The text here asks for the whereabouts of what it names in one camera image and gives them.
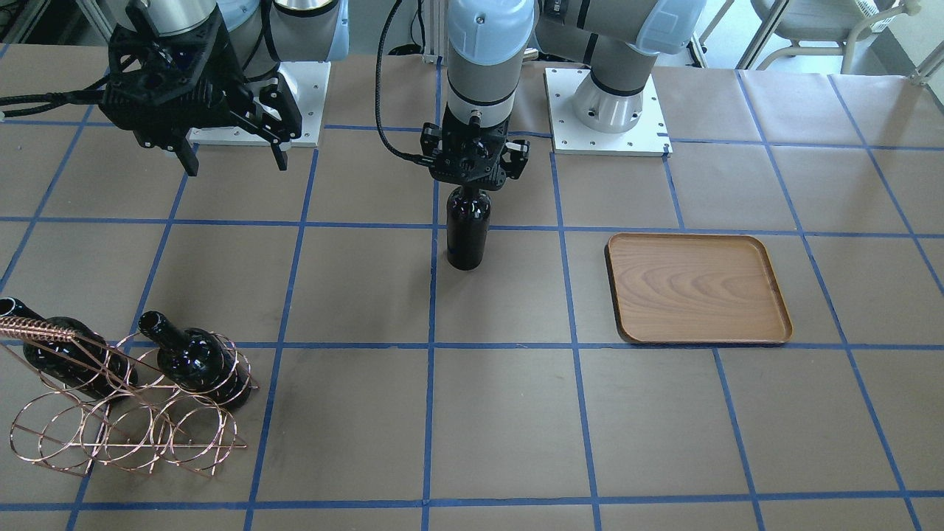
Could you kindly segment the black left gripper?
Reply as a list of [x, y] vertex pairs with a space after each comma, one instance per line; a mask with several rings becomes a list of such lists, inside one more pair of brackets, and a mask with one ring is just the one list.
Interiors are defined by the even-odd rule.
[[436, 181], [486, 191], [498, 191], [507, 179], [520, 178], [530, 157], [530, 143], [510, 141], [506, 125], [475, 128], [448, 122], [441, 128], [425, 123], [420, 145], [424, 157], [432, 160], [428, 171]]

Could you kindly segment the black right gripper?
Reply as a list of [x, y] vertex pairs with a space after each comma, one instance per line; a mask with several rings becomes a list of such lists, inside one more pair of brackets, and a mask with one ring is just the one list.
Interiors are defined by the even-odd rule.
[[236, 127], [270, 145], [279, 171], [288, 170], [290, 142], [302, 134], [302, 114], [283, 74], [246, 74], [263, 49], [273, 63], [269, 7], [257, 7], [256, 40], [243, 56], [219, 7], [127, 7], [108, 43], [109, 74], [100, 110], [143, 148], [176, 155], [196, 177], [191, 130]]

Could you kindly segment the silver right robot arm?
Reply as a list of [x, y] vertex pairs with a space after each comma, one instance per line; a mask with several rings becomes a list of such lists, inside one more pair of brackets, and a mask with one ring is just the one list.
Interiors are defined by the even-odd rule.
[[303, 137], [284, 63], [330, 63], [350, 50], [345, 1], [111, 1], [115, 26], [99, 110], [143, 148], [199, 162], [193, 130], [236, 128], [280, 170]]

